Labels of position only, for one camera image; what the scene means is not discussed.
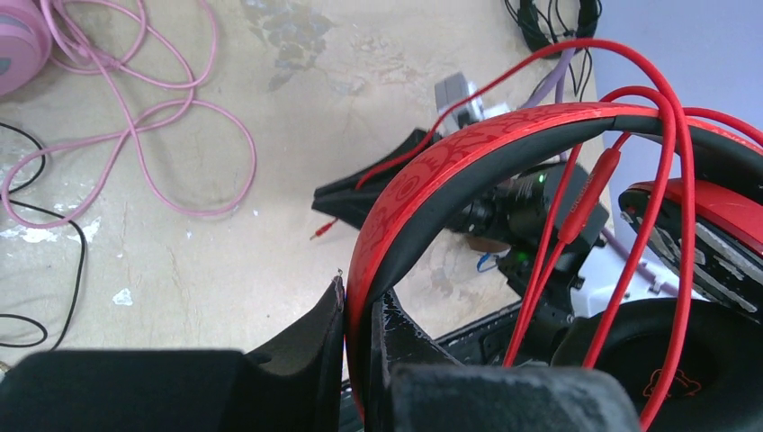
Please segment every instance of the black cable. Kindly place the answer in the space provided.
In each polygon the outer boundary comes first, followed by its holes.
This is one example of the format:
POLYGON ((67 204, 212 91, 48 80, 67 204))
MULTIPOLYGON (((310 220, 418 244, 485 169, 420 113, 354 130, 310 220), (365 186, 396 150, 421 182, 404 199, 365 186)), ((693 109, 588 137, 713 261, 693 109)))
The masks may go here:
MULTIPOLYGON (((511 15, 511 18, 514 20, 516 25, 522 27, 523 29, 526 29, 530 32, 537 33, 538 31, 529 27, 526 23, 521 22, 519 20, 519 16, 517 14, 516 9, 514 6, 512 6, 509 3, 509 0, 504 0, 504 4, 506 5, 506 8, 508 10, 508 13, 511 15)), ((543 14, 537 6, 533 5, 535 8, 535 11, 538 13, 538 16, 546 23, 546 25, 549 28, 550 34, 543 33, 542 36, 545 38, 551 38, 553 43, 557 43, 559 41, 560 37, 569 37, 575 35, 577 31, 573 31, 570 29, 570 27, 567 26, 567 23, 564 22, 564 19, 561 18, 561 11, 559 10, 559 0, 551 0, 549 1, 548 7, 546 9, 546 14, 543 14), (553 22, 551 21, 552 17, 552 6, 554 8, 554 13, 556 15, 557 21, 559 21, 559 24, 561 25, 562 29, 564 30, 563 33, 557 34, 553 31, 553 22)), ((601 16, 602 11, 602 4, 601 0, 597 0, 597 20, 601 16)), ((567 66, 567 69, 570 71, 570 77, 572 78, 572 93, 575 95, 575 97, 578 98, 580 102, 583 101, 583 94, 586 91, 586 88, 588 87, 588 82, 591 79, 591 73, 593 71, 593 58, 591 57, 591 50, 586 48, 584 49, 584 57, 583 61, 580 64, 580 71, 579 71, 579 78, 575 75, 575 69, 572 67, 572 64, 570 63, 567 66)), ((534 93, 543 85, 543 80, 541 80, 536 86, 535 89, 530 93, 530 95, 534 95, 534 93)))
MULTIPOLYGON (((36 147, 39 150, 42 150, 42 145, 40 144, 40 142, 37 141, 32 135, 30 135, 26 131, 18 129, 18 128, 15 128, 14 126, 11 126, 10 124, 5 124, 5 123, 3 123, 1 121, 0 121, 0 128, 5 128, 5 129, 8 129, 9 131, 14 131, 14 132, 22 135, 27 140, 29 140, 32 144, 34 144, 34 147, 36 147)), ((45 163, 46 163, 45 155, 40 156, 40 166, 37 168, 37 171, 34 173, 34 175, 32 175, 32 177, 29 180, 27 180, 26 182, 24 182, 23 184, 21 184, 19 186, 16 186, 15 188, 11 189, 10 193, 13 194, 13 193, 19 192, 22 189, 26 188, 27 186, 31 185, 32 182, 34 182, 42 174, 42 170, 45 168, 45 163)), ((42 209, 40 207, 31 205, 31 204, 27 204, 25 202, 18 202, 18 201, 15 201, 15 200, 11 200, 11 203, 13 205, 18 205, 18 206, 21 206, 21 207, 26 208, 26 209, 30 209, 30 210, 34 210, 36 212, 47 214, 49 216, 53 216, 53 217, 56 217, 56 218, 59 218, 59 219, 64 219, 64 216, 61 215, 61 214, 58 214, 58 213, 56 213, 54 211, 42 209)), ((79 297, 79 289, 80 289, 80 285, 82 284, 82 273, 83 273, 83 269, 85 267, 85 252, 87 251, 87 239, 85 238, 85 233, 82 231, 82 228, 80 228, 79 225, 77 225, 75 222, 73 222, 71 220, 69 221, 69 225, 71 225, 75 229, 76 234, 79 236, 79 243, 80 243, 79 263, 77 264, 77 267, 76 267, 76 278, 75 278, 75 284, 74 284, 74 292, 72 294, 72 301, 71 301, 71 304, 69 306, 69 311, 68 311, 68 314, 67 314, 67 319, 64 322, 64 327, 61 330, 61 334, 58 336, 58 340, 56 340, 56 343, 53 344, 53 347, 50 349, 50 351, 58 348, 61 345, 61 342, 63 342, 64 337, 67 335, 67 332, 69 330, 69 326, 71 325, 72 318, 74 317, 74 310, 75 310, 75 307, 76 307, 76 300, 79 297)), ((37 321, 35 319, 29 318, 29 317, 25 317, 23 315, 17 315, 17 314, 14 314, 14 313, 0 313, 0 319, 23 321, 23 322, 32 324, 34 327, 36 327, 40 331, 40 333, 42 333, 42 336, 40 337, 40 339, 36 340, 34 342, 27 343, 27 344, 8 344, 8 343, 0 342, 0 347, 7 347, 7 348, 31 348, 31 347, 36 347, 38 345, 41 345, 42 343, 44 343, 48 339, 48 330, 45 328, 44 325, 42 325, 39 321, 37 321)))
POLYGON ((555 5, 555 8, 556 8, 556 17, 560 21, 562 29, 564 30, 564 32, 562 32, 562 33, 557 33, 557 32, 555 32, 553 30, 553 25, 552 25, 552 22, 551 22, 551 3, 554 3, 554 0, 550 0, 549 7, 548 7, 548 9, 546 11, 547 14, 544 14, 540 9, 538 9, 538 6, 536 6, 533 3, 534 11, 543 20, 543 22, 546 23, 546 25, 548 26, 549 32, 545 33, 542 30, 540 30, 540 28, 537 25, 532 25, 532 24, 530 24, 528 22, 524 22, 523 20, 520 20, 519 19, 519 14, 518 14, 516 8, 511 3, 509 3, 509 0, 504 0, 503 3, 504 3, 504 5, 506 5, 506 8, 508 10, 508 14, 511 15, 511 18, 512 18, 512 20, 514 20, 516 25, 518 25, 520 28, 522 28, 523 30, 533 34, 536 37, 543 37, 543 38, 545 38, 547 40, 551 40, 553 43, 556 43, 556 42, 560 41, 562 38, 569 38, 569 37, 575 36, 575 34, 578 33, 578 32, 583 32, 585 30, 589 30, 589 28, 591 26, 596 25, 598 23, 599 18, 601 18, 601 13, 602 13, 602 9, 603 9, 603 5, 601 3, 601 0, 597 0, 597 14, 596 14, 595 17, 593 17, 592 23, 587 25, 587 26, 585 26, 585 27, 583 27, 583 28, 578 28, 577 30, 572 30, 569 27, 567 27, 567 25, 564 24, 564 21, 561 18, 561 13, 559 11, 559 2, 556 1, 555 2, 555 4, 556 4, 555 5))
POLYGON ((591 50, 586 48, 586 54, 583 58, 583 63, 580 66, 580 79, 583 79, 583 71, 586 70, 586 60, 588 60, 588 72, 586 74, 586 80, 580 85, 579 101, 583 102, 583 94, 586 93, 586 87, 588 87, 588 81, 591 80, 591 73, 594 70, 594 59, 591 57, 591 50))

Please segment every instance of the headphone ear cup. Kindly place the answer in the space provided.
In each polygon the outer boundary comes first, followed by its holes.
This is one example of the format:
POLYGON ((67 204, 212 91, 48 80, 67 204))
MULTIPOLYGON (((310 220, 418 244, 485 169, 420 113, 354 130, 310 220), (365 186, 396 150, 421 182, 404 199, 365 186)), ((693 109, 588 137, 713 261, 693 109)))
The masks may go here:
MULTIPOLYGON (((519 23, 519 29, 522 31, 522 37, 525 38, 527 48, 536 52, 552 44, 541 31, 538 23, 538 11, 535 9, 533 0, 521 0, 519 9, 516 11, 516 20, 519 23)), ((561 53, 557 52, 545 57, 545 59, 558 59, 561 53)))
POLYGON ((597 0, 580 0, 578 29, 575 31, 575 36, 578 38, 593 38, 598 26, 600 13, 597 0))
POLYGON ((31 0, 0 0, 0 95, 29 82, 50 57, 53 41, 31 0))
MULTIPOLYGON (((668 181, 649 244, 660 261, 676 273, 681 262, 682 185, 679 178, 668 181)), ((618 199, 623 218, 636 231, 653 186, 654 182, 634 184, 618 199)), ((695 290, 708 300, 763 322, 763 226, 759 223, 763 207, 713 182, 696 180, 695 189, 695 290)))
MULTIPOLYGON (((621 383, 637 410, 660 378, 675 309, 675 299, 623 304, 597 362, 596 369, 621 383)), ((572 324, 551 366, 582 365, 601 315, 572 324)), ((763 430, 760 358, 759 324, 720 304, 693 301, 676 378, 650 430, 763 430)))

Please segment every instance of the black headphones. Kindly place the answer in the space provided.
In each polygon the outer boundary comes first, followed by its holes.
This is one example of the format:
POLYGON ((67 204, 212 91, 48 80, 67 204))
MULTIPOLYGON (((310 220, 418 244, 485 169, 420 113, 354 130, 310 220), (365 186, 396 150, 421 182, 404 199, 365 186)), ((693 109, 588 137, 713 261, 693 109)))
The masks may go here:
MULTIPOLYGON (((519 10, 516 13, 516 24, 522 31, 527 48, 536 52, 542 48, 560 40, 560 37, 570 38, 593 38, 596 33, 598 18, 601 16, 600 0, 580 0, 580 10, 578 12, 578 28, 575 30, 566 30, 562 34, 552 33, 546 35, 541 30, 538 23, 538 8, 534 0, 520 0, 519 10)), ((547 59, 556 59, 561 56, 561 52, 556 52, 546 57, 547 59)))

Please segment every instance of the purple cable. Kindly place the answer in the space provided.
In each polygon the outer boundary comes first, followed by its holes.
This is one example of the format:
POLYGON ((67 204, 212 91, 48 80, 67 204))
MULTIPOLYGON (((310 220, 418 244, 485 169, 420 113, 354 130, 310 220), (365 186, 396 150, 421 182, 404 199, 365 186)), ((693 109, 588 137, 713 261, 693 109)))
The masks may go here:
MULTIPOLYGON (((554 94, 553 100, 554 103, 561 104, 564 102, 564 77, 567 72, 567 66, 571 63, 572 57, 574 56, 574 49, 564 50, 561 53, 559 63, 557 63, 556 67, 543 78, 543 84, 541 87, 538 88, 538 90, 532 95, 530 95, 530 98, 527 99, 527 102, 523 103, 519 109, 535 107, 544 99, 544 97, 546 97, 547 94, 551 92, 551 87, 554 85, 556 85, 556 93, 554 94)), ((559 158, 562 162, 566 161, 567 152, 561 153, 559 158)), ((602 230, 602 234, 604 235, 606 242, 609 243, 612 246, 612 249, 615 250, 615 253, 619 255, 623 260, 627 260, 630 252, 628 252, 628 249, 623 246, 622 243, 617 241, 615 234, 607 228, 602 230)), ((638 266, 636 266, 636 272, 638 272, 638 274, 646 279, 650 284, 657 285, 657 276, 648 268, 646 268, 646 265, 640 263, 638 266)), ((670 295, 678 295, 678 288, 670 283, 662 283, 659 288, 660 290, 665 291, 670 295)))
POLYGON ((556 67, 543 78, 543 84, 541 84, 540 88, 531 94, 530 98, 527 99, 527 102, 523 103, 519 109, 522 110, 525 108, 533 108, 534 106, 537 106, 537 104, 539 104, 544 99, 544 97, 546 97, 546 95, 551 92, 551 89, 554 86, 556 86, 556 96, 559 98, 557 103, 561 102, 561 95, 564 92, 564 76, 567 74, 567 66, 570 65, 570 62, 574 56, 574 48, 562 51, 561 57, 559 58, 559 63, 557 63, 556 67))

